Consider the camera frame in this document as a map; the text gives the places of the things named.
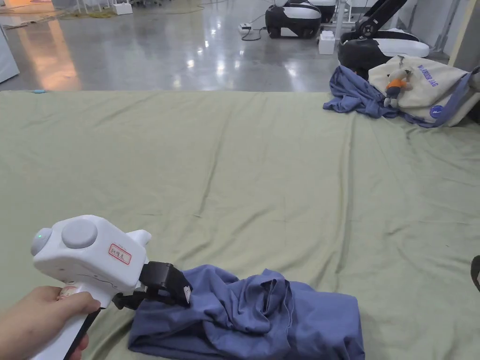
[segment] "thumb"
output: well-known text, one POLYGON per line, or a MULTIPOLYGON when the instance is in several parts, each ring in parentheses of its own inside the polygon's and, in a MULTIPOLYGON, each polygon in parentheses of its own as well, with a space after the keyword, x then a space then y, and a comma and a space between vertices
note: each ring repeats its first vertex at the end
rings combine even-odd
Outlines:
POLYGON ((67 321, 75 315, 90 314, 100 308, 100 302, 89 292, 78 292, 52 304, 57 316, 67 321))

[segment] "white handheld device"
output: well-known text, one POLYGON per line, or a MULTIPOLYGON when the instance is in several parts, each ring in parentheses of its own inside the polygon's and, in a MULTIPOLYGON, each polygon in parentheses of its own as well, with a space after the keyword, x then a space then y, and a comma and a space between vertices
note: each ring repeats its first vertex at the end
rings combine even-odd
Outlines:
MULTIPOLYGON (((84 215, 41 229, 31 252, 38 270, 65 283, 59 301, 88 291, 104 309, 118 293, 141 288, 139 278, 148 263, 145 245, 150 238, 145 230, 126 234, 101 217, 84 215)), ((33 359, 68 359, 99 311, 70 319, 33 359)))

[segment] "red-bordered label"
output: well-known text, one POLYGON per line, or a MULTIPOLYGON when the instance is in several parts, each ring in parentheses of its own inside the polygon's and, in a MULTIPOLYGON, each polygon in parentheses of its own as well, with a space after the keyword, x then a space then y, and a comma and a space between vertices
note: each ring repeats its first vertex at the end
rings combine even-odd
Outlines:
POLYGON ((128 252, 126 252, 124 249, 121 249, 115 244, 110 245, 108 253, 115 259, 120 260, 122 263, 127 265, 130 264, 130 260, 132 259, 132 256, 128 252))

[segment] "folded blue fabric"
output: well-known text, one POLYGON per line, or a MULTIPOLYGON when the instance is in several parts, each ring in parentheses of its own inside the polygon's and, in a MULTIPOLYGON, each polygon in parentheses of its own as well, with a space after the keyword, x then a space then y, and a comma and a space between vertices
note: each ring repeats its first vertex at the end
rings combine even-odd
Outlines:
POLYGON ((414 121, 412 116, 397 108, 386 108, 383 94, 345 66, 340 65, 335 69, 330 79, 330 91, 335 98, 324 103, 325 110, 340 113, 355 110, 375 119, 401 116, 409 122, 414 121))
POLYGON ((275 271, 239 280, 203 265, 184 272, 191 307, 144 300, 129 349, 173 359, 365 359, 357 299, 317 292, 275 271))

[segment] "hand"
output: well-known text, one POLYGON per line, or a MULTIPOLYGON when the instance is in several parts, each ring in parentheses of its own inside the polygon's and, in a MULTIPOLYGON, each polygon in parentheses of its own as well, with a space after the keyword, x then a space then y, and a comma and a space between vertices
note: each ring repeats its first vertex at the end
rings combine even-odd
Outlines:
MULTIPOLYGON (((36 355, 70 318, 100 308, 88 292, 57 301, 60 291, 50 286, 35 288, 0 316, 0 359, 24 360, 36 355)), ((84 337, 70 360, 80 360, 87 345, 88 337, 84 337)))

